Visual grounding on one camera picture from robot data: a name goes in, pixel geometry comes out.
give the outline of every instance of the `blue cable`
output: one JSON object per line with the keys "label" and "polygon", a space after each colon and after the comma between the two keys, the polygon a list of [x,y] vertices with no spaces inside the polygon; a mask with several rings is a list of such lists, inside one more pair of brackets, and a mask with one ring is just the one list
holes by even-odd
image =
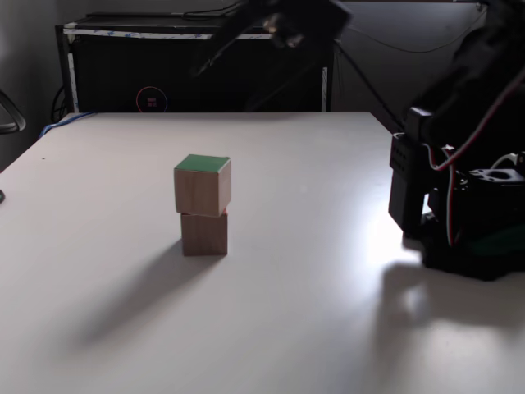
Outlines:
{"label": "blue cable", "polygon": [[62,127],[62,126],[65,126],[65,125],[69,125],[70,123],[74,122],[74,121],[78,121],[79,119],[81,119],[82,117],[87,117],[88,115],[93,115],[95,114],[96,112],[86,112],[86,113],[81,113],[80,115],[76,115],[66,121],[60,121],[58,123],[55,123],[54,125],[49,125],[49,126],[45,126],[44,129],[42,130],[42,132],[40,133],[40,137],[39,137],[39,140],[44,137],[48,131],[56,128],[56,127]]}

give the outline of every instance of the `wire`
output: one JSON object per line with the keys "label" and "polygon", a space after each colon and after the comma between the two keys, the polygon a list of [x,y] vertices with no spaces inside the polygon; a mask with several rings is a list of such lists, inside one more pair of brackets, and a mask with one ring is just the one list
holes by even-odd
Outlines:
{"label": "wire", "polygon": [[55,98],[53,99],[52,101],[52,106],[51,106],[51,121],[54,123],[56,122],[56,118],[55,118],[55,113],[57,113],[57,103],[58,103],[58,98],[60,97],[60,94],[64,91],[64,86],[62,86],[58,91],[57,91],[57,94],[55,94]]}
{"label": "wire", "polygon": [[[442,149],[446,157],[449,157],[449,152],[447,149]],[[454,198],[454,186],[456,183],[456,166],[452,164],[449,167],[450,176],[449,176],[449,189],[446,195],[446,238],[449,242],[449,246],[454,246],[454,236],[452,228],[452,203]]]}
{"label": "wire", "polygon": [[58,113],[58,120],[64,118],[64,116],[67,114],[67,106],[66,106],[66,98],[62,100],[62,105],[60,106],[60,112]]}
{"label": "wire", "polygon": [[518,164],[518,155],[515,153],[509,153],[509,154],[506,154],[505,156],[498,158],[498,160],[492,165],[491,170],[495,170],[507,160],[509,160],[510,162],[513,163],[514,166],[516,166]]}
{"label": "wire", "polygon": [[403,130],[403,122],[401,122],[398,117],[388,108],[388,106],[385,103],[385,100],[381,98],[377,90],[374,89],[373,85],[370,83],[370,80],[368,80],[367,76],[364,75],[364,73],[361,71],[357,63],[353,60],[353,58],[343,49],[342,45],[339,41],[334,40],[334,43],[336,44],[336,47],[340,50],[340,52],[345,57],[346,61],[350,63],[350,65],[355,69],[355,71],[358,73],[361,80],[363,80],[364,84],[368,87],[370,92],[373,94],[373,96],[376,98],[376,100],[379,102],[379,104],[383,107],[383,109],[388,113],[390,116],[390,119],[399,127],[400,130]]}
{"label": "wire", "polygon": [[503,92],[501,92],[501,94],[496,98],[495,102],[489,107],[488,111],[480,121],[479,125],[477,125],[476,130],[470,135],[470,137],[468,137],[465,143],[460,148],[458,148],[452,156],[449,156],[442,164],[436,164],[436,158],[434,157],[432,148],[427,144],[424,144],[424,146],[426,146],[428,149],[428,160],[430,161],[431,168],[435,171],[443,171],[449,165],[455,163],[461,156],[463,156],[467,149],[470,148],[474,141],[476,141],[477,137],[483,132],[483,130],[485,130],[486,125],[488,124],[489,120],[494,116],[494,114],[498,111],[500,105],[509,97],[510,94],[512,94],[516,90],[516,88],[519,87],[523,78],[525,78],[525,67],[513,80],[510,81],[510,83],[505,87]]}
{"label": "wire", "polygon": [[360,33],[362,35],[364,35],[365,37],[368,37],[369,39],[371,39],[372,41],[375,41],[376,43],[378,44],[381,44],[381,45],[384,45],[385,47],[388,47],[388,48],[392,48],[392,49],[396,49],[398,51],[401,51],[401,52],[406,52],[406,53],[430,53],[430,52],[434,52],[434,51],[437,51],[438,49],[442,49],[444,47],[448,47],[449,45],[455,43],[456,41],[458,41],[459,39],[461,39],[464,35],[466,35],[466,33],[468,33],[472,27],[475,26],[475,24],[486,14],[486,10],[478,17],[476,18],[476,20],[467,28],[463,31],[463,33],[461,33],[460,35],[458,35],[455,39],[449,41],[448,43],[446,44],[442,44],[442,45],[439,45],[435,48],[432,48],[432,49],[424,49],[424,50],[421,50],[421,51],[414,51],[412,49],[405,49],[405,48],[399,48],[399,47],[396,47],[395,45],[391,45],[391,44],[388,44],[388,43],[385,43],[384,41],[381,41],[380,39],[376,39],[375,37],[372,37],[370,34],[368,33],[365,33],[364,31],[360,30],[359,28],[355,27],[355,26],[349,26],[349,30],[352,30],[352,31],[355,31],[356,33]]}
{"label": "wire", "polygon": [[[234,2],[233,4],[227,7],[218,8],[216,10],[185,12],[184,14],[182,14],[181,18],[186,21],[209,21],[211,19],[216,19],[216,18],[220,18],[220,17],[228,15],[230,12],[235,11],[235,9],[237,8],[239,4],[240,4],[240,1]],[[220,11],[225,11],[225,12],[223,12],[222,14],[216,15],[216,16],[210,16],[210,15],[200,16],[200,14],[210,14],[212,12],[220,12]]]}
{"label": "wire", "polygon": [[39,140],[44,137],[50,130],[52,129],[55,129],[57,127],[62,127],[62,126],[65,126],[65,125],[69,125],[70,123],[73,123],[74,121],[77,121],[83,117],[87,117],[88,115],[93,115],[95,114],[95,112],[86,112],[86,113],[81,113],[80,115],[76,115],[74,117],[71,117],[69,119],[67,119],[66,121],[61,121],[59,123],[55,123],[54,125],[49,125],[49,126],[45,126],[44,129],[42,130],[42,132],[40,133],[40,137],[39,137]]}
{"label": "wire", "polygon": [[345,96],[345,87],[343,86],[342,79],[341,79],[341,65],[340,65],[340,57],[335,57],[334,59],[334,76],[337,78],[337,87],[338,87],[338,94],[341,98]]}
{"label": "wire", "polygon": [[340,74],[340,83],[341,83],[341,97],[342,97],[342,100],[345,99],[345,95],[346,95],[346,90],[345,90],[345,73],[343,72],[343,67],[342,67],[342,63],[343,61],[341,60],[341,58],[338,56],[337,57],[337,71],[339,72]]}

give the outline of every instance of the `stacked blocks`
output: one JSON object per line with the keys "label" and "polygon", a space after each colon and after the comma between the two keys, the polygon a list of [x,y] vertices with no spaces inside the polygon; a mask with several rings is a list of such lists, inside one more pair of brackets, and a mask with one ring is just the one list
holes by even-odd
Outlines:
{"label": "stacked blocks", "polygon": [[191,154],[175,168],[185,256],[228,254],[231,160]]}

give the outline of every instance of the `table surface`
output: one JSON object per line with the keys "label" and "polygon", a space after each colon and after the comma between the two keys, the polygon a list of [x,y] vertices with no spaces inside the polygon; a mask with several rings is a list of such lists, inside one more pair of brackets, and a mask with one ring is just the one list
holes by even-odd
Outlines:
{"label": "table surface", "polygon": [[[521,393],[525,281],[420,267],[368,113],[97,115],[0,176],[2,394]],[[230,156],[230,254],[173,167]]]}

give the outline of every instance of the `wooden block with green top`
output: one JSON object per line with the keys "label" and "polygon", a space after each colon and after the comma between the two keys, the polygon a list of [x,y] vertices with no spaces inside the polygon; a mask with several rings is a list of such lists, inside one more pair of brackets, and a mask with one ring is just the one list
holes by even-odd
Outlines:
{"label": "wooden block with green top", "polygon": [[222,215],[231,201],[231,160],[191,154],[175,168],[178,213]]}

